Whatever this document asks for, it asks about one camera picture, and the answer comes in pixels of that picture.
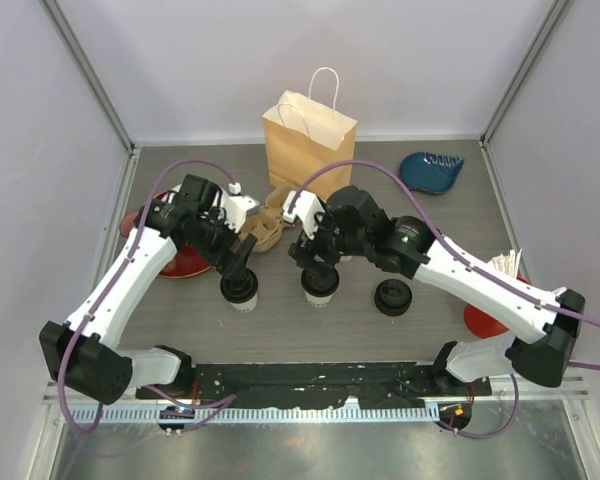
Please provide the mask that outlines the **brown paper takeout bag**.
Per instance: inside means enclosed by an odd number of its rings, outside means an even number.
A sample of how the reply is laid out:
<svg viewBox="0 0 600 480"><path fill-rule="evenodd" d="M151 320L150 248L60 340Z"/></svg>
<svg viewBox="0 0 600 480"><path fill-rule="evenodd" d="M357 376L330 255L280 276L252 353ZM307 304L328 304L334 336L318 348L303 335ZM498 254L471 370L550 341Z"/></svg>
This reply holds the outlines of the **brown paper takeout bag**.
<svg viewBox="0 0 600 480"><path fill-rule="evenodd" d="M329 105L312 98L312 86L323 71L335 78ZM336 108L338 73L320 67L309 85L307 94L284 91L278 103L263 114L268 175L274 187L299 187L318 170L354 156L357 121Z"/></svg>

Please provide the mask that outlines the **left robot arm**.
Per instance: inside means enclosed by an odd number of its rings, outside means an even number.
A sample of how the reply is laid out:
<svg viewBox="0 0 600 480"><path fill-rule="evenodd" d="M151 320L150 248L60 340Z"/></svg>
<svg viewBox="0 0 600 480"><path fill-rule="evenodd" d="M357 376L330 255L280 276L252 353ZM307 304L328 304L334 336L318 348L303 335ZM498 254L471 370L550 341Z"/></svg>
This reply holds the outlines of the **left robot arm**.
<svg viewBox="0 0 600 480"><path fill-rule="evenodd" d="M189 395L194 384L189 355L167 346L121 352L121 336L153 280L184 247L220 274L221 294L234 309L252 311L258 280L246 263L255 238L239 232L258 208L239 184L223 189L195 175L152 199L84 303L65 322L42 328L39 340L51 378L104 405L129 388L156 386L173 399Z"/></svg>

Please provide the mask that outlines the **white paper cup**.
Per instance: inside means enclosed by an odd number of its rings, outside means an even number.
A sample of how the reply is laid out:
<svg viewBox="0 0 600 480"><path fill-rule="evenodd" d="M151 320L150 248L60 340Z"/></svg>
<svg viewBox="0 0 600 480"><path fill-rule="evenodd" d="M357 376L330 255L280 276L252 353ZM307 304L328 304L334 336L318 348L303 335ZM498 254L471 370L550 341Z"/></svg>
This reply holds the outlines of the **white paper cup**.
<svg viewBox="0 0 600 480"><path fill-rule="evenodd" d="M325 307L331 301L339 284L339 273L331 266L326 266L317 273L305 269L301 274L301 286L306 300L316 308Z"/></svg>
<svg viewBox="0 0 600 480"><path fill-rule="evenodd" d="M238 312L253 311L258 303L258 279L251 269L245 271L242 279L223 278L220 291L223 298Z"/></svg>

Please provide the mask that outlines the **dark red round tray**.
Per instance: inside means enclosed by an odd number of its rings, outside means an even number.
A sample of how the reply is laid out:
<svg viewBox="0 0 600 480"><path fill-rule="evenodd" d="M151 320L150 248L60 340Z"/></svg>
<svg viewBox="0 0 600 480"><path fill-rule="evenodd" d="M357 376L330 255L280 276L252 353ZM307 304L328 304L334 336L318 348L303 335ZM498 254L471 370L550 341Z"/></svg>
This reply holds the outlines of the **dark red round tray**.
<svg viewBox="0 0 600 480"><path fill-rule="evenodd" d="M211 269L211 266L205 262L190 246L183 246L176 256L161 270L160 276L171 279L190 278Z"/></svg>

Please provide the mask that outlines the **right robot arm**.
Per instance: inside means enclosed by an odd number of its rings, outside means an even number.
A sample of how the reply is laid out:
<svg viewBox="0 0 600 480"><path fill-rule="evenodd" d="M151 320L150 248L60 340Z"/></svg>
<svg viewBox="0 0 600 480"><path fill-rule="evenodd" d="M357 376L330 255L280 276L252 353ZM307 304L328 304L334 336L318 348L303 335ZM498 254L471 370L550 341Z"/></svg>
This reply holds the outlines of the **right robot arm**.
<svg viewBox="0 0 600 480"><path fill-rule="evenodd" d="M545 291L508 276L461 250L424 221L389 217L366 191L353 185L322 202L293 191L283 217L302 225L290 256L319 286L336 276L344 257L364 257L380 270L444 290L497 320L507 333L472 342L446 343L431 380L445 395L482 377L516 373L537 385L561 385L584 309L571 289Z"/></svg>

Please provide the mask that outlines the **black cup lid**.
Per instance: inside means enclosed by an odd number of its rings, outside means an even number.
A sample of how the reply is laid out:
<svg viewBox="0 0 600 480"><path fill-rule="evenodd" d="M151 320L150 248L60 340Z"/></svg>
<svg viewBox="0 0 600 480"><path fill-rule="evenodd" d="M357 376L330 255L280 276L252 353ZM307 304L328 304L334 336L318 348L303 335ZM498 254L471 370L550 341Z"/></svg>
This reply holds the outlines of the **black cup lid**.
<svg viewBox="0 0 600 480"><path fill-rule="evenodd" d="M222 278L220 281L220 292L231 304L248 303L256 298L257 291L257 276L251 269L245 271L245 277L242 279Z"/></svg>
<svg viewBox="0 0 600 480"><path fill-rule="evenodd" d="M301 273L301 286L303 290L312 296L323 298L334 294L340 284L340 276L335 268L330 267L329 275L325 280L316 279L308 271Z"/></svg>

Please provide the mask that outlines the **stack of black cup lids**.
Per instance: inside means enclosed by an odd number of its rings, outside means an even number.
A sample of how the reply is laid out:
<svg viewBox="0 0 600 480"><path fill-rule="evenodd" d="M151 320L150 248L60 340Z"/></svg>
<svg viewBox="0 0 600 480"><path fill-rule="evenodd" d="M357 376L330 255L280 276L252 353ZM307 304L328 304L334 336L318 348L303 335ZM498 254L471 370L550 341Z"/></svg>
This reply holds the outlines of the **stack of black cup lids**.
<svg viewBox="0 0 600 480"><path fill-rule="evenodd" d="M377 310L387 316L397 317L408 311L413 294L411 288L398 279L387 279L378 284L374 293Z"/></svg>

